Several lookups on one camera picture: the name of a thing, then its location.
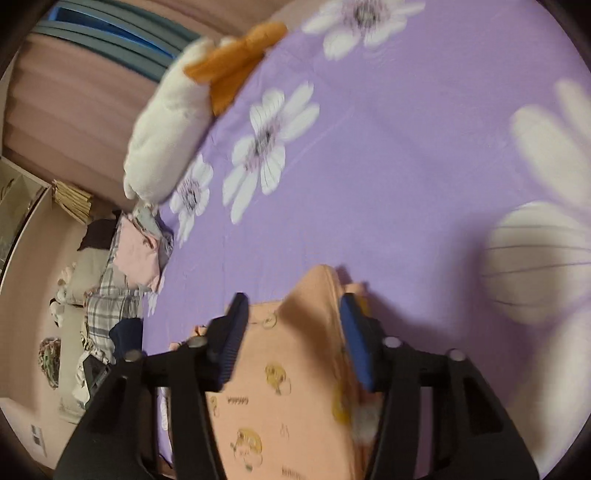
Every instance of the dark blue cloth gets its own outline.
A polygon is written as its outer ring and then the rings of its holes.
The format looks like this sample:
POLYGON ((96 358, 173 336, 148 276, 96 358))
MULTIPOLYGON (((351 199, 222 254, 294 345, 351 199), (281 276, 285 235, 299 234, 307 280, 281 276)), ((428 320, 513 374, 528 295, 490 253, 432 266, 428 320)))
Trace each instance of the dark blue cloth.
POLYGON ((131 350, 142 349, 144 325, 139 318, 122 319, 109 331, 109 337, 115 344, 113 356, 121 360, 131 350))

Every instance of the pink cloth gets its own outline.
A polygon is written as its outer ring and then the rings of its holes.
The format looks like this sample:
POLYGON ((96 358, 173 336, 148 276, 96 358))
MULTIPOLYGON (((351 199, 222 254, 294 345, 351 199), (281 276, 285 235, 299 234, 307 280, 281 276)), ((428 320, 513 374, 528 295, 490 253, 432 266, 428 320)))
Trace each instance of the pink cloth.
POLYGON ((124 216, 121 219, 119 248, 113 263, 129 281, 156 291, 160 281, 159 244, 156 237, 146 231, 140 231, 124 216))

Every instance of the pink wall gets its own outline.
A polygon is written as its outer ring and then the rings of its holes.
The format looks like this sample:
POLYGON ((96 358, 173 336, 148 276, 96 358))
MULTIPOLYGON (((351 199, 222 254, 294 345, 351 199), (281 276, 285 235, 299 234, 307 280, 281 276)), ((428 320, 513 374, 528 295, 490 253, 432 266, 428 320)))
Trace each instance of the pink wall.
POLYGON ((54 206, 40 213, 31 229, 2 291, 0 331, 7 356, 0 359, 6 380, 0 407, 33 459, 55 468, 75 425, 59 417, 59 394, 41 373, 37 353, 41 340, 59 336, 49 300, 61 270, 73 261, 84 227, 54 206), (47 457, 35 449, 31 424, 43 431, 47 457))

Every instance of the screw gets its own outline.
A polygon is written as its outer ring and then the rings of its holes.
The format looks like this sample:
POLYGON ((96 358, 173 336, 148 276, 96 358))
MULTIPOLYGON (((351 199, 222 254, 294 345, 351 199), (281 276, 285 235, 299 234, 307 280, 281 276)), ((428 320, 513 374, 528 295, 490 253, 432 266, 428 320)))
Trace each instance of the screw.
POLYGON ((402 345, 402 340, 398 337, 386 337, 383 343, 388 348, 398 348, 402 345))
POLYGON ((137 362, 144 356, 142 350, 130 350, 125 354, 125 361, 126 362, 137 362))
POLYGON ((466 359, 466 354, 457 348, 449 350, 447 355, 455 362, 463 362, 466 359))
POLYGON ((207 339, 205 337, 191 337, 189 340, 187 340, 187 345, 189 346, 189 348, 199 348, 201 346, 205 346, 207 345, 207 339))

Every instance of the wall outlet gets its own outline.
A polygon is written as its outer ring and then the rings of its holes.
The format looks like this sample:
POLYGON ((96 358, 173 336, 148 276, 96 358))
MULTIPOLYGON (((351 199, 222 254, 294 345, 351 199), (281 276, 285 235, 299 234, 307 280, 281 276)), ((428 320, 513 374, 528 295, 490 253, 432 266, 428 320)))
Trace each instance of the wall outlet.
POLYGON ((31 425, 31 435, 33 438, 33 449, 39 454, 47 457, 45 442, 43 441, 43 432, 40 427, 31 425))

